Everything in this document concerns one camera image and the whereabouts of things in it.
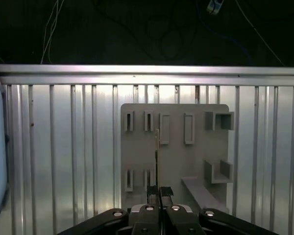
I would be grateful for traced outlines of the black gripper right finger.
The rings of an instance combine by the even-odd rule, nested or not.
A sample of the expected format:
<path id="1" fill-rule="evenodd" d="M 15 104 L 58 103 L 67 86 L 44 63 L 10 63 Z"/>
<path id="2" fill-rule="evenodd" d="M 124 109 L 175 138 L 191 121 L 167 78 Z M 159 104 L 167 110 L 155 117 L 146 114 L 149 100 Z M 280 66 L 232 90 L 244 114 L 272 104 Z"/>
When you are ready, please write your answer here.
<path id="1" fill-rule="evenodd" d="M 171 187 L 160 187 L 162 219 L 166 235 L 274 235 L 275 232 L 213 208 L 194 213 L 187 206 L 174 204 Z"/>

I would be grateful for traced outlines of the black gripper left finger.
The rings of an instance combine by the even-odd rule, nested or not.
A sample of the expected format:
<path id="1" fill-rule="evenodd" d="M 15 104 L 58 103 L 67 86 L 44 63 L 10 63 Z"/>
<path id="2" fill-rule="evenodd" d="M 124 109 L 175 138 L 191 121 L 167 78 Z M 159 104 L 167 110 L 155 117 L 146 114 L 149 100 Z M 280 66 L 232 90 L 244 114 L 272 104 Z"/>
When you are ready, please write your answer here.
<path id="1" fill-rule="evenodd" d="M 61 235 L 158 235 L 160 202 L 157 186 L 147 187 L 147 203 L 133 206 L 130 211 L 109 209 L 74 225 Z"/>

